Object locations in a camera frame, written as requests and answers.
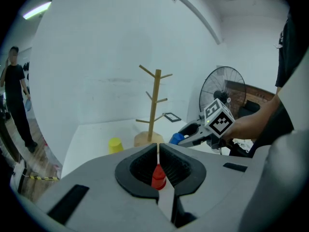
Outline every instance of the wooden floor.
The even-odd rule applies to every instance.
[[[48,162],[46,153],[44,150],[45,141],[35,119],[28,119],[30,131],[32,138],[35,142],[38,143],[34,153],[30,153],[25,147],[24,141],[21,139],[17,128],[14,124],[13,119],[9,119],[5,125],[8,129],[8,132],[14,142],[16,148],[18,149],[20,155],[27,163],[27,174],[26,175],[37,175],[42,177],[57,177],[56,170]],[[4,157],[8,160],[10,165],[14,163],[12,157],[6,150],[2,141],[0,140],[0,147],[3,151]],[[25,177],[25,180],[22,185],[21,194],[31,200],[36,202],[39,197],[56,181],[46,181],[46,180],[34,180],[29,177]]]

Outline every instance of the wooden mug tree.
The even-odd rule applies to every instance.
[[[155,117],[156,105],[160,102],[165,102],[168,100],[167,98],[158,100],[160,80],[172,75],[172,74],[168,74],[168,75],[161,76],[161,70],[156,70],[155,74],[152,74],[149,70],[147,70],[145,67],[141,65],[140,65],[140,68],[154,78],[154,89],[153,89],[152,97],[146,91],[146,94],[151,100],[150,120],[145,121],[145,120],[136,119],[137,122],[148,123],[149,129],[148,131],[143,131],[140,134],[135,136],[134,138],[135,147],[146,145],[146,144],[151,144],[151,143],[157,143],[157,144],[164,143],[163,137],[160,134],[154,132],[154,123],[158,119],[163,117],[165,114],[162,114],[158,118],[154,118],[154,117]]]

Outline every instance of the blue object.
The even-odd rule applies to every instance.
[[[28,111],[30,111],[31,109],[31,100],[27,99],[26,103],[25,103],[25,109]]]
[[[175,133],[172,138],[170,139],[169,143],[170,144],[174,144],[174,145],[178,145],[178,143],[180,141],[182,141],[184,139],[184,135],[180,134],[180,133]]]

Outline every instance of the black cloth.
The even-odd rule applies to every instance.
[[[24,78],[23,68],[19,64],[8,66],[5,74],[5,97],[7,102],[23,100],[20,80]]]
[[[33,144],[33,139],[30,134],[29,123],[26,117],[26,111],[24,108],[24,103],[20,101],[7,101],[7,106],[11,112],[14,123],[17,127],[19,135],[25,142],[25,146],[30,146]]]
[[[290,10],[279,40],[277,87],[283,87],[289,80],[308,48],[307,28],[304,27],[304,22],[296,23],[298,21],[301,21],[298,19],[298,14],[293,14],[293,11]],[[283,104],[280,103],[279,108],[270,117],[261,135],[255,141],[248,156],[253,157],[257,148],[272,144],[277,138],[290,133],[293,129],[290,117]]]

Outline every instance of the black frame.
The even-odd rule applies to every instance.
[[[170,117],[167,116],[168,114],[172,114],[173,116],[177,117],[178,119],[171,119]],[[170,122],[181,121],[181,118],[179,118],[178,116],[174,115],[173,113],[166,113],[166,114],[164,114],[164,117],[167,118]]]

